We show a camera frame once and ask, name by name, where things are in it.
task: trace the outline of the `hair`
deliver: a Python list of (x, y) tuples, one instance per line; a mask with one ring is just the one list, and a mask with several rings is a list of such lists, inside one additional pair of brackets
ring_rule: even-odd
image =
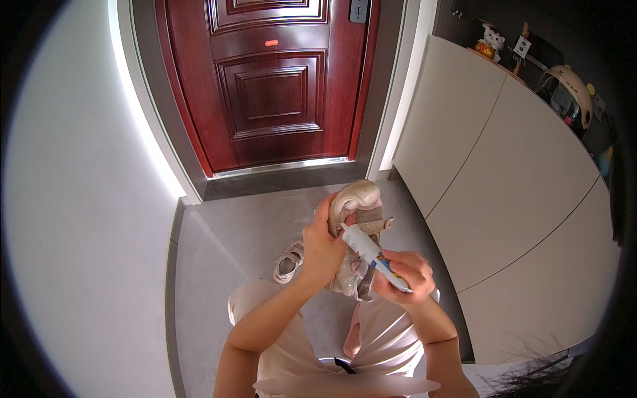
[(553, 397), (566, 380), (571, 362), (565, 355), (530, 372), (511, 371), (490, 380), (496, 391), (489, 398), (544, 398)]

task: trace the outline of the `woman's right hand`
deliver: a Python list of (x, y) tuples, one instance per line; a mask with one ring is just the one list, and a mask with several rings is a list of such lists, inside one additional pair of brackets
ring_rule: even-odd
[(407, 282), (413, 293), (401, 292), (378, 271), (374, 277), (374, 291), (386, 300), (400, 305), (424, 302), (436, 287), (433, 270), (427, 260), (416, 252), (383, 250), (383, 256), (389, 260), (392, 271)]

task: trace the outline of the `hand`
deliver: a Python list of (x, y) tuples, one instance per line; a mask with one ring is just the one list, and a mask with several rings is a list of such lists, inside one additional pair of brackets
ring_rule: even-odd
[[(327, 231), (329, 204), (336, 193), (318, 204), (314, 222), (303, 228), (303, 268), (296, 280), (298, 283), (304, 283), (314, 294), (334, 278), (343, 263), (348, 247), (343, 238), (334, 238)], [(350, 215), (345, 223), (352, 225), (354, 220), (355, 215)]]
[(436, 287), (433, 270), (427, 260), (416, 252), (383, 250), (383, 256), (389, 260), (389, 267), (392, 271), (407, 282), (413, 293), (401, 292), (378, 271), (374, 277), (374, 291), (386, 300), (400, 305), (424, 302)]

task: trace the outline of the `lucky cat figurine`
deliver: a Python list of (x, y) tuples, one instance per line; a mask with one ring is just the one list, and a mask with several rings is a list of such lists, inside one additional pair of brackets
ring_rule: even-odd
[[(499, 62), (500, 54), (498, 51), (505, 47), (505, 38), (500, 36), (498, 33), (495, 33), (487, 24), (482, 24), (482, 26), (484, 27), (484, 38), (478, 40), (478, 44), (476, 44), (476, 51), (493, 59), (494, 62)], [(491, 48), (485, 48), (485, 46), (489, 46), (493, 49), (492, 57)]]

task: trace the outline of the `helmet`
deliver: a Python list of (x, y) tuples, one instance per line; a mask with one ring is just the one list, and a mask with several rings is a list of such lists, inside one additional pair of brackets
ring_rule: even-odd
[(584, 83), (569, 67), (548, 68), (540, 78), (537, 94), (581, 139), (590, 126), (593, 105)]

